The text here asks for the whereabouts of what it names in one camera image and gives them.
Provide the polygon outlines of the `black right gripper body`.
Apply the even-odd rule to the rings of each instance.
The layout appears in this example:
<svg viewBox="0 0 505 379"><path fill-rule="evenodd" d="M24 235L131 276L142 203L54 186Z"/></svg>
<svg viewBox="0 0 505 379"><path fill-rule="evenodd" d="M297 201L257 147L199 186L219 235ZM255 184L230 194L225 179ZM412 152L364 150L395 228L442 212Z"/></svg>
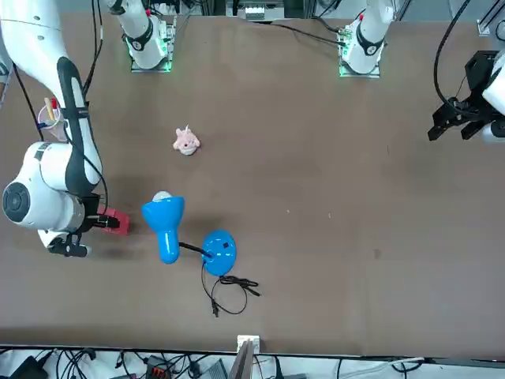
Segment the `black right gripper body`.
<svg viewBox="0 0 505 379"><path fill-rule="evenodd" d="M99 221L100 195L91 193L89 196L81 198L84 205L84 219L80 226L80 233L85 233L96 226Z"/></svg>

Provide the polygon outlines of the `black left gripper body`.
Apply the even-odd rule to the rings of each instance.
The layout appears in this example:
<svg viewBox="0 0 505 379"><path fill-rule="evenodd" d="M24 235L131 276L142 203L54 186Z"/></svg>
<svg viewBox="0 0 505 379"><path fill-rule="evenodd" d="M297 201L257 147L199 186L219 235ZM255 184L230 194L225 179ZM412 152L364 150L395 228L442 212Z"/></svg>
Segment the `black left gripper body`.
<svg viewBox="0 0 505 379"><path fill-rule="evenodd" d="M471 111L501 113L501 51L477 51L465 65Z"/></svg>

